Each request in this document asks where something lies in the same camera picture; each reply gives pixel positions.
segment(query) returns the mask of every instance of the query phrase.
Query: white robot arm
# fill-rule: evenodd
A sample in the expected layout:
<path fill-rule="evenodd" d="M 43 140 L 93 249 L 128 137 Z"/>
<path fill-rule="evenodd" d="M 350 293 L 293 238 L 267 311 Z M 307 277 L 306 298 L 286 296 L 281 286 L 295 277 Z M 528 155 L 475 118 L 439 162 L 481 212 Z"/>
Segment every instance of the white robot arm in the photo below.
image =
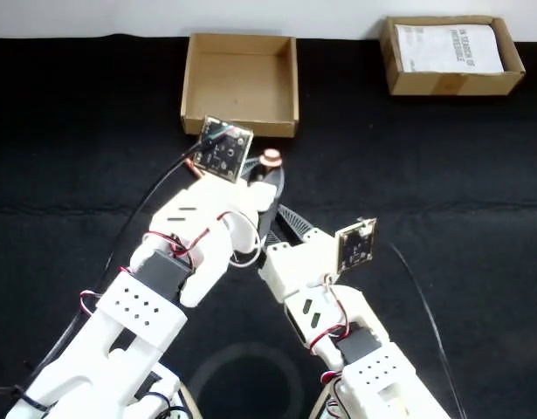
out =
<path fill-rule="evenodd" d="M 205 174 L 175 195 L 154 215 L 130 266 L 6 418 L 165 419 L 175 417 L 170 408 L 186 419 L 179 379 L 159 363 L 187 321 L 180 306 L 197 306 L 229 263 L 239 265 L 231 262 L 235 251 L 260 254 L 258 223 L 277 194 L 266 179 L 229 182 Z M 125 329 L 134 340 L 112 351 Z"/>
<path fill-rule="evenodd" d="M 321 381 L 331 398 L 314 417 L 448 418 L 363 294 L 336 284 L 372 258 L 375 219 L 331 237 L 280 206 L 302 243 L 280 241 L 269 229 L 283 186 L 283 170 L 273 170 L 281 160 L 273 152 L 263 158 L 234 182 L 205 173 L 157 211 L 129 266 L 6 419 L 167 419 L 169 409 L 188 419 L 179 378 L 159 363 L 187 321 L 181 307 L 196 307 L 228 264 L 254 263 L 263 246 L 260 277 L 303 345 L 328 367 Z M 254 256 L 240 264 L 235 252 Z M 125 329 L 134 340 L 111 351 Z"/>
<path fill-rule="evenodd" d="M 303 345 L 329 369 L 321 382 L 331 399 L 313 417 L 447 419 L 363 294 L 335 284 L 343 271 L 372 258 L 375 219 L 331 237 L 283 205 L 279 212 L 302 243 L 291 246 L 272 233 L 258 273 Z"/>

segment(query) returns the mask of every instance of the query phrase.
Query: round knob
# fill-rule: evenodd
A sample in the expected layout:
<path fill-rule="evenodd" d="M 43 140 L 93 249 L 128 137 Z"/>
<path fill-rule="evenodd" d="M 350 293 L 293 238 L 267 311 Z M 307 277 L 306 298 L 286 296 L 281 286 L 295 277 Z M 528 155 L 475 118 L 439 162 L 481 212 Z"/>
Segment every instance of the round knob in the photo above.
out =
<path fill-rule="evenodd" d="M 278 168 L 282 165 L 282 156 L 277 149 L 267 148 L 258 161 L 268 168 Z"/>

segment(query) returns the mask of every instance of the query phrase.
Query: cardboard box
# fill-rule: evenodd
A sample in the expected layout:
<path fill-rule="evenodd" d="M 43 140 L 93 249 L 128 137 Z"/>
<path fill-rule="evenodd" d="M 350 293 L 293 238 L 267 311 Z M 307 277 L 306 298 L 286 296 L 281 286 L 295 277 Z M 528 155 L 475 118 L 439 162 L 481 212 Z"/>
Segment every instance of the cardboard box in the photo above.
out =
<path fill-rule="evenodd" d="M 198 33 L 189 41 L 182 89 L 184 132 L 205 115 L 261 137 L 293 137 L 299 123 L 295 38 Z"/>
<path fill-rule="evenodd" d="M 395 24 L 489 24 L 495 32 L 499 55 L 505 71 L 496 74 L 404 72 Z M 500 17 L 388 17 L 382 29 L 381 51 L 386 67 L 389 91 L 393 95 L 507 95 L 526 73 L 505 21 Z"/>

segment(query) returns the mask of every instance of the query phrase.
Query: black tablecloth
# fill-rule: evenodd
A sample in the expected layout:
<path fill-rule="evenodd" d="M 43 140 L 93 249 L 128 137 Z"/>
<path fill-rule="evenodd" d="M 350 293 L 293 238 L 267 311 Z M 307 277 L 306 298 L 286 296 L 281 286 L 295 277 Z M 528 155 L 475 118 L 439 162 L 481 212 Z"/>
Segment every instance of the black tablecloth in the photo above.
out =
<path fill-rule="evenodd" d="M 192 139 L 179 104 L 185 39 L 0 40 L 0 385 L 22 382 L 100 275 L 148 185 Z M 333 232 L 378 216 L 371 264 L 343 281 L 451 412 L 405 253 L 470 417 L 537 418 L 537 45 L 509 98 L 390 98 L 376 42 L 299 41 L 300 128 L 284 203 Z M 131 228 L 191 176 L 162 188 Z M 306 417 L 323 371 L 255 271 L 231 271 L 164 357 L 205 417 Z M 0 400 L 0 410 L 7 401 Z"/>

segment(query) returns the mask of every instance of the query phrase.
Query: white paper sheet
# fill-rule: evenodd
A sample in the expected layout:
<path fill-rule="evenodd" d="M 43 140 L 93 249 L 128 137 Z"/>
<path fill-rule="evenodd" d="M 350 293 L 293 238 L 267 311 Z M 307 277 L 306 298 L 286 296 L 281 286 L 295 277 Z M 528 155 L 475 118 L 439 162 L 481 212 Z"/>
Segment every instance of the white paper sheet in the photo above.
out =
<path fill-rule="evenodd" d="M 503 72 L 493 28 L 487 24 L 397 24 L 405 72 Z"/>

